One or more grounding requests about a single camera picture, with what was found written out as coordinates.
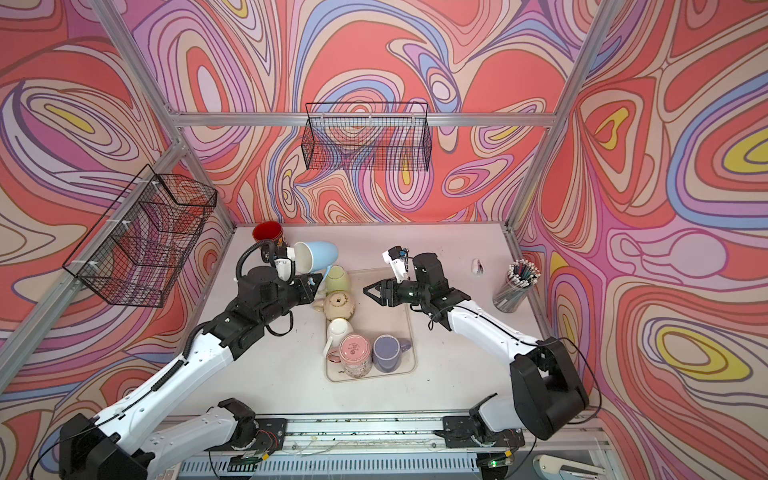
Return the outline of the black skull mug red inside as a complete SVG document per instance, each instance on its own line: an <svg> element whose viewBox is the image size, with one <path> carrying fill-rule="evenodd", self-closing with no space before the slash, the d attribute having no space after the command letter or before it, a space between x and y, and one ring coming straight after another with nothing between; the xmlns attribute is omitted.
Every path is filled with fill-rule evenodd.
<svg viewBox="0 0 768 480"><path fill-rule="evenodd" d="M288 244L284 238L282 225L277 221L266 221L252 229L252 237L259 245L262 261L270 263L287 257Z"/></svg>

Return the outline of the pen holder with pens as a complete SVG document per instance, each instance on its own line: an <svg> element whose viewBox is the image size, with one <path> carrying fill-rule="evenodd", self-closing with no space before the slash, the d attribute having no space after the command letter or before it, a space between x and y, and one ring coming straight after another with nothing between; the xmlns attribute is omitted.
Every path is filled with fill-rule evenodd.
<svg viewBox="0 0 768 480"><path fill-rule="evenodd" d="M539 268L532 261L513 261L508 267L502 286L493 296L496 309L503 313L515 312L540 276Z"/></svg>

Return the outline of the light green mug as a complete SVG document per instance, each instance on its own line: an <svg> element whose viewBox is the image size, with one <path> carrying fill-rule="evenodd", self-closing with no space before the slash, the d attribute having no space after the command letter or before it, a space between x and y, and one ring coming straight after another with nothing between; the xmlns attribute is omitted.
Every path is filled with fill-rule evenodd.
<svg viewBox="0 0 768 480"><path fill-rule="evenodd" d="M325 292L327 294L351 291L351 280L349 274L343 267L339 265L333 265L329 268L324 282Z"/></svg>

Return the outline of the pink patterned mug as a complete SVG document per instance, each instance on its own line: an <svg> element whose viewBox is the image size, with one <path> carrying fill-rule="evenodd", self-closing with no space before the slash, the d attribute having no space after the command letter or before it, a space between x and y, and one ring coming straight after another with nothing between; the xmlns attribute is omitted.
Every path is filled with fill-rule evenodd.
<svg viewBox="0 0 768 480"><path fill-rule="evenodd" d="M360 334L346 335L336 347L331 347L326 359L351 378L365 377L372 369L370 342Z"/></svg>

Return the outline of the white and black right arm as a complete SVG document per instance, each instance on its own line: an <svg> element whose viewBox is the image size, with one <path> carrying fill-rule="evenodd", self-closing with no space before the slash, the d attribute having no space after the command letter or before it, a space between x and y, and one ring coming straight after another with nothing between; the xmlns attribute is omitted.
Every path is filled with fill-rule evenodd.
<svg viewBox="0 0 768 480"><path fill-rule="evenodd" d="M407 249L395 246L382 258L393 276L364 287L367 297L385 307L407 305L508 366L511 393L491 394L469 411L479 442L509 429L548 440L587 409L587 391L561 340L539 340L484 311L449 285L432 252L410 257Z"/></svg>

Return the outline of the white device bottom right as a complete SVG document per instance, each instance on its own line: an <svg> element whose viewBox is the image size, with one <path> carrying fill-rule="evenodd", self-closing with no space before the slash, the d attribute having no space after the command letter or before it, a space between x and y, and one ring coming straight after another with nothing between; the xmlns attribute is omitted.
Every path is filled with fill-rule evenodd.
<svg viewBox="0 0 768 480"><path fill-rule="evenodd" d="M603 479L606 475L606 471L602 467L546 454L535 456L532 466L541 479L548 480L598 480Z"/></svg>

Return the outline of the light blue mug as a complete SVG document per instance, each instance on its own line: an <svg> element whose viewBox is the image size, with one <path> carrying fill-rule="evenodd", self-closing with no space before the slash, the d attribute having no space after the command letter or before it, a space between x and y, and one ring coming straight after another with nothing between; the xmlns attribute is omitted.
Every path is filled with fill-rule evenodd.
<svg viewBox="0 0 768 480"><path fill-rule="evenodd" d="M325 279L339 256L337 246L327 241L296 242L288 251L298 275L321 275L321 280L317 282L320 288L324 287Z"/></svg>

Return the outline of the white small mug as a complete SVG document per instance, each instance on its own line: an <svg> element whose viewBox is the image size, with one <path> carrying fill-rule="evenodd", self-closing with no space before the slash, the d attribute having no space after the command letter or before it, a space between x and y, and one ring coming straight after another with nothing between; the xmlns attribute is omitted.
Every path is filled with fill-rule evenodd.
<svg viewBox="0 0 768 480"><path fill-rule="evenodd" d="M330 321L326 331L326 343L323 349L323 355L327 357L343 341L343 339L354 331L351 323L344 318L336 318Z"/></svg>

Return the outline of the purple mug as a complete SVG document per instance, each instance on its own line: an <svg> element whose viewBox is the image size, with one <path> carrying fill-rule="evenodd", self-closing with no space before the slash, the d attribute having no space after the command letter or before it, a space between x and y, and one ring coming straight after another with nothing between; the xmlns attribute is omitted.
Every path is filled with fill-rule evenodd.
<svg viewBox="0 0 768 480"><path fill-rule="evenodd" d="M374 366L383 373L397 370L402 361L402 355L410 350L412 343L408 339L400 339L389 334L378 336L372 346Z"/></svg>

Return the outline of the beige plastic tray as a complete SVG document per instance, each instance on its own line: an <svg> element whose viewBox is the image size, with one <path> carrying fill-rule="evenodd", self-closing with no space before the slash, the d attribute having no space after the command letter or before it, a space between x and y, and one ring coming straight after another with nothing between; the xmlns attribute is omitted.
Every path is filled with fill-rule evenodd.
<svg viewBox="0 0 768 480"><path fill-rule="evenodd" d="M382 307L374 300L363 294L363 288L390 277L392 272L387 268L352 270L348 272L352 296L355 300L355 312L351 317L351 325L355 333L364 336L371 345L380 335L390 334L403 340L413 341L413 330L410 321L410 309L407 305L394 308ZM372 366L364 377L353 378L344 372L340 363L327 362L325 375L332 383L350 383L374 378L393 377L413 372L417 367L415 347L411 347L400 356L399 366L393 372L381 372Z"/></svg>

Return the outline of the small white pink object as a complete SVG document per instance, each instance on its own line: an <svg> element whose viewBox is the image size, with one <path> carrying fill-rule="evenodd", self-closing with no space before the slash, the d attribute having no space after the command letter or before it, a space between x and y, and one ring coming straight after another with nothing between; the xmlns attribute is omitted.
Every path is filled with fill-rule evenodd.
<svg viewBox="0 0 768 480"><path fill-rule="evenodd" d="M484 266L479 258L474 258L471 262L471 272L475 276L484 274Z"/></svg>

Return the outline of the cream speckled round mug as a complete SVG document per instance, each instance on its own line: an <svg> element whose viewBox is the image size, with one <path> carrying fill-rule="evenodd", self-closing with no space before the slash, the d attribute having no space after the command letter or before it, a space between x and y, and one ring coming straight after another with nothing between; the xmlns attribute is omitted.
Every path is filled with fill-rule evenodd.
<svg viewBox="0 0 768 480"><path fill-rule="evenodd" d="M324 298L315 300L312 308L322 313L327 321L350 320L355 313L356 303L349 292L333 291Z"/></svg>

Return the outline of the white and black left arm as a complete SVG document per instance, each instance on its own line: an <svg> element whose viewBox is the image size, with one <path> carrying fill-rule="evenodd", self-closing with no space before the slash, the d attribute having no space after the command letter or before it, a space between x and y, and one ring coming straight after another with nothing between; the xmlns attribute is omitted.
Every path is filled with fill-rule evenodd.
<svg viewBox="0 0 768 480"><path fill-rule="evenodd" d="M93 417L68 420L59 435L59 477L151 479L214 447L253 449L260 434L256 415L234 398L174 427L159 425L209 378L272 334L273 321L314 301L326 268L304 260L297 246L285 252L278 258L271 240L249 247L235 267L235 297L193 328L171 363Z"/></svg>

